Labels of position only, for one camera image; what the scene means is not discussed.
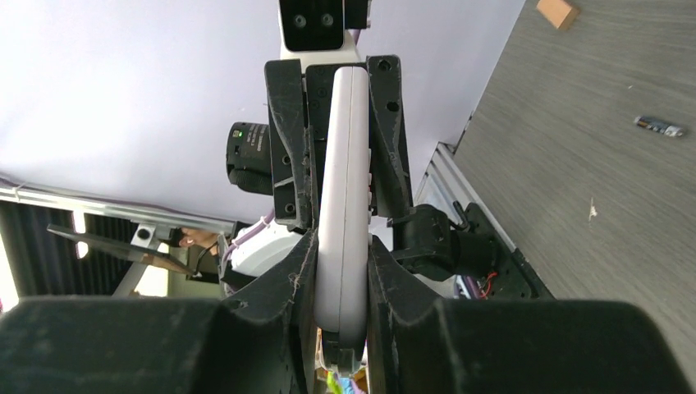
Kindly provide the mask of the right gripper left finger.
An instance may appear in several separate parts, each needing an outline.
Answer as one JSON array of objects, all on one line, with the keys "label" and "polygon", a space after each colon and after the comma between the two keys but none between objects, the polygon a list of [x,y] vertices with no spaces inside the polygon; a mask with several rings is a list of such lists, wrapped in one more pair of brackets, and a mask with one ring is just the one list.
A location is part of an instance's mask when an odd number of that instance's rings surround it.
[{"label": "right gripper left finger", "polygon": [[315,231],[225,300],[34,297],[1,319],[4,393],[309,393]]}]

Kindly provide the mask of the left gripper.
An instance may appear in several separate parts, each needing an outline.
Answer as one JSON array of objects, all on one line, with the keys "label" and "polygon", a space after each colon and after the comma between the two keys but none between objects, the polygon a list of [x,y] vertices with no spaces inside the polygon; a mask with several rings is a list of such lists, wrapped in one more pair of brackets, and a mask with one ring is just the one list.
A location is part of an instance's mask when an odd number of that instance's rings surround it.
[{"label": "left gripper", "polygon": [[[314,139],[325,141],[334,76],[342,67],[369,74],[370,148],[373,204],[383,218],[401,218],[413,204],[402,100],[401,60],[372,56],[365,62],[308,66],[305,72],[308,122]],[[298,60],[264,66],[276,221],[296,230],[312,227],[311,175],[305,98]]]}]

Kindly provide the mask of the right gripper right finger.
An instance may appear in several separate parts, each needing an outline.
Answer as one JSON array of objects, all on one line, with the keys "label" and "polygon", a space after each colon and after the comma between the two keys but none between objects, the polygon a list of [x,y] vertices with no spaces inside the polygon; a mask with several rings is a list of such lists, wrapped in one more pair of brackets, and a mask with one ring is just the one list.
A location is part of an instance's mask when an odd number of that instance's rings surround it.
[{"label": "right gripper right finger", "polygon": [[457,300],[368,260],[373,393],[689,393],[657,325],[597,300]]}]

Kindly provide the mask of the white remote control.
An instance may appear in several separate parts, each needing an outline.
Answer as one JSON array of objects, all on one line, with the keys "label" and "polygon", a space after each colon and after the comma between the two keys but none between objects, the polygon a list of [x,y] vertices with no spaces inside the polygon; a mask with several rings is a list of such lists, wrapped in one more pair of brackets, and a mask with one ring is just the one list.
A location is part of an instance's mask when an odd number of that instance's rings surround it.
[{"label": "white remote control", "polygon": [[344,66],[332,88],[314,305],[324,363],[342,375],[359,369],[367,331],[369,162],[368,74]]}]

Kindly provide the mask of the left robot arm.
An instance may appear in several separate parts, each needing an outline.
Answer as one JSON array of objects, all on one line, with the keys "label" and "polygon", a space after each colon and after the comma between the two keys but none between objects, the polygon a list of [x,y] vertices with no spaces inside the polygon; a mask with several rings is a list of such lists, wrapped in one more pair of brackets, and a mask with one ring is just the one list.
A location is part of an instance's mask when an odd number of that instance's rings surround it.
[{"label": "left robot arm", "polygon": [[[368,76],[369,212],[401,218],[413,205],[402,103],[401,60],[368,57],[356,67]],[[273,199],[273,219],[240,233],[226,266],[258,277],[283,260],[318,224],[336,64],[302,67],[297,59],[264,68],[268,122],[237,122],[227,139],[229,182]]]}]

